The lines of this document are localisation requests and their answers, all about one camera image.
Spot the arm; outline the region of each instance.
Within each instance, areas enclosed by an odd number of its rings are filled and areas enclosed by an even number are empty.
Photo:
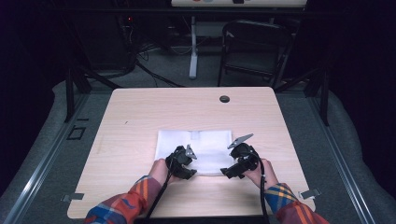
[[[265,172],[264,197],[280,223],[329,223],[320,215],[314,213],[308,206],[300,203],[287,184],[279,183],[271,162],[262,159]],[[253,183],[260,187],[262,170],[258,166],[254,171],[246,171]]]
[[[127,193],[99,203],[88,212],[84,223],[133,223],[151,207],[165,182],[168,169],[164,159],[155,161],[148,175],[141,177]],[[169,183],[176,179],[171,177]]]

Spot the black circular hole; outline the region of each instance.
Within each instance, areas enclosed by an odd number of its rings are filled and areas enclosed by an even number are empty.
[[[222,95],[222,96],[220,96],[220,101],[222,103],[228,103],[228,102],[230,102],[230,97],[228,97],[226,95]]]

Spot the table leg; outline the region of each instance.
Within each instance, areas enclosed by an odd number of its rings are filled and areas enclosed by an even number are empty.
[[[196,42],[196,33],[195,33],[195,17],[191,17],[191,63],[190,63],[190,78],[197,78],[197,63],[198,63],[198,55],[197,55],[197,42]]]

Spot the gray carpet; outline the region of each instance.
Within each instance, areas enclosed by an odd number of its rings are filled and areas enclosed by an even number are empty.
[[[187,87],[215,87],[219,69],[219,49],[200,47],[198,62],[198,77],[191,80],[188,77],[190,69],[190,54],[175,54],[163,50],[154,50],[143,55],[147,61],[139,61],[150,71],[169,78]],[[136,69],[127,76],[112,78],[112,81],[129,88],[169,87],[165,83],[153,80],[151,76]],[[93,86],[92,93],[82,106],[73,122],[76,128],[85,128],[80,140],[67,140],[61,144],[61,150],[55,163],[42,183],[32,204],[30,204],[22,223],[81,223],[67,217],[68,203],[61,202],[64,194],[74,192],[79,176],[111,91],[103,84],[90,79]],[[244,78],[238,74],[230,74],[224,79],[225,86],[264,86],[265,81],[260,78]],[[63,127],[65,118],[65,90],[64,83],[54,88],[55,104],[49,114],[48,121],[37,137],[35,145],[26,158],[19,173],[0,200],[1,220],[3,222],[13,204],[18,199],[24,186],[39,164],[41,158],[50,150],[53,139]],[[350,200],[338,170],[334,165],[330,145],[320,129],[315,118],[309,99],[301,95],[301,91],[280,93],[277,95],[279,105],[290,131],[291,139],[304,170],[305,177],[311,189],[319,188],[322,195],[315,200],[317,212],[331,223],[361,223],[355,207]],[[376,183],[370,171],[361,160],[359,138],[352,122],[336,96],[331,94],[329,108],[329,122],[337,144],[343,149],[346,161],[356,178],[363,197],[373,212],[377,223],[395,223],[396,211],[393,198],[382,190]],[[156,219],[154,223],[175,223],[174,219]],[[177,223],[260,223],[259,217],[232,218],[194,218],[178,219]]]

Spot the dark background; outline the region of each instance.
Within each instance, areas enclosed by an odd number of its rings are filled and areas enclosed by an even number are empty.
[[[65,2],[56,4],[73,6],[76,3]],[[112,7],[115,2],[94,3],[98,7]],[[343,102],[355,124],[363,160],[377,182],[396,198],[396,93],[393,88],[396,85],[396,19],[390,2],[308,1],[308,11],[348,11],[354,15],[353,20],[351,23],[336,18],[303,20],[285,77],[297,77],[317,67],[334,43],[340,44],[341,49],[335,54],[337,60],[332,64],[330,89]],[[167,6],[165,1],[156,3]],[[3,193],[45,122],[54,99],[51,88],[64,80],[69,63],[77,62],[93,69],[125,70],[131,67],[131,46],[120,38],[123,32],[114,16],[86,21],[81,15],[69,20],[76,25],[76,30],[70,30],[59,20],[61,17],[40,10],[42,4],[48,4],[46,1],[16,0],[1,4],[0,193]],[[84,22],[91,25],[93,31],[95,26],[104,31],[99,34],[87,31]],[[160,36],[166,33],[169,22],[177,24],[178,20],[158,20],[155,27],[152,21],[140,22],[145,32],[166,48],[166,38]],[[337,35],[341,35],[341,41],[334,42]],[[103,52],[111,52],[113,56],[100,57],[105,55]]]

